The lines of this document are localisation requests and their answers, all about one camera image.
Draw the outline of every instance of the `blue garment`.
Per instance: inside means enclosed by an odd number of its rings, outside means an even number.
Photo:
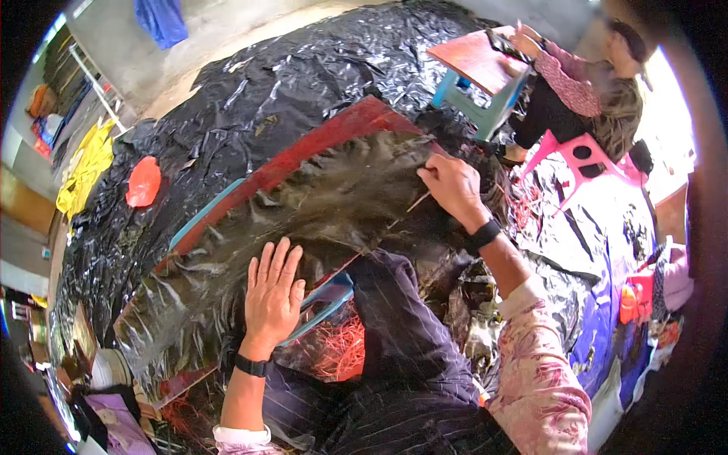
[[[137,22],[161,50],[189,36],[182,20],[180,0],[134,0]]]

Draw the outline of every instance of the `red plastic bag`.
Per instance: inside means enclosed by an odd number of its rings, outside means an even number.
[[[40,153],[45,159],[50,160],[50,147],[48,146],[48,144],[43,142],[41,138],[36,139],[36,145],[34,146],[34,149],[36,149],[36,151]]]
[[[129,177],[129,191],[127,191],[127,204],[129,207],[146,207],[150,205],[159,191],[162,182],[162,173],[157,166],[157,159],[144,157],[134,166]]]

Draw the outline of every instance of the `pink floral shirt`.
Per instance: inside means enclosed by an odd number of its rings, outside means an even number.
[[[586,63],[551,41],[536,59],[536,71],[543,75],[567,108],[585,117],[601,114],[601,98],[587,79]]]
[[[586,454],[589,396],[571,371],[541,278],[533,274],[499,305],[507,324],[496,396],[485,407],[522,454]],[[216,427],[220,455],[286,454],[270,429]]]

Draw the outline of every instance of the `hand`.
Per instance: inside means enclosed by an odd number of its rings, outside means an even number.
[[[501,55],[498,58],[498,64],[501,66],[501,68],[503,68],[503,71],[505,71],[505,73],[511,77],[517,77],[523,74],[523,68],[516,68],[514,66],[515,63],[521,63],[521,61],[516,60],[512,57],[508,57],[507,55]]]
[[[539,35],[538,32],[536,32],[533,28],[524,24],[521,24],[519,28],[516,28],[515,32],[526,35],[530,39],[533,39],[535,42],[541,42],[541,40],[543,39],[541,35]]]
[[[253,258],[248,267],[248,292],[245,294],[248,331],[239,352],[256,362],[268,360],[273,349],[298,324],[306,281],[298,280],[294,284],[293,277],[304,249],[299,245],[289,254],[288,248],[290,240],[287,237],[280,240],[277,248],[273,242],[268,242],[260,263]]]
[[[434,154],[417,175],[438,204],[471,235],[493,218],[480,200],[480,174],[463,160]]]
[[[524,33],[516,33],[513,35],[513,38],[510,39],[510,42],[517,51],[528,55],[530,58],[538,57],[541,52],[539,45]]]

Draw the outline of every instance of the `black wristwatch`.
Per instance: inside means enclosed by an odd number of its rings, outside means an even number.
[[[235,355],[235,367],[243,373],[250,374],[251,376],[257,376],[258,378],[264,378],[268,376],[269,365],[270,360],[253,362],[252,360],[246,359],[240,354]]]
[[[491,218],[489,222],[482,225],[476,233],[470,236],[466,248],[467,252],[477,258],[478,250],[495,240],[500,232],[500,223],[495,218]]]

